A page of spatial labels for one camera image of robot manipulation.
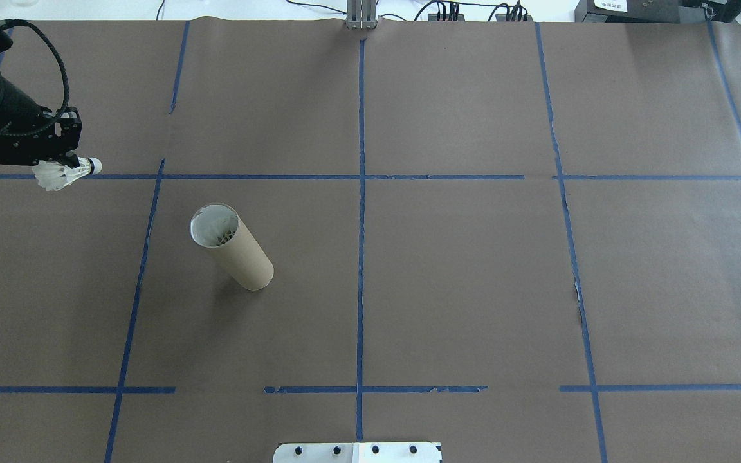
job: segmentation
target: shuttlecock inside tube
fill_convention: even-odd
[[[191,220],[190,233],[198,245],[214,248],[232,240],[239,227],[239,216],[223,204],[209,204]]]

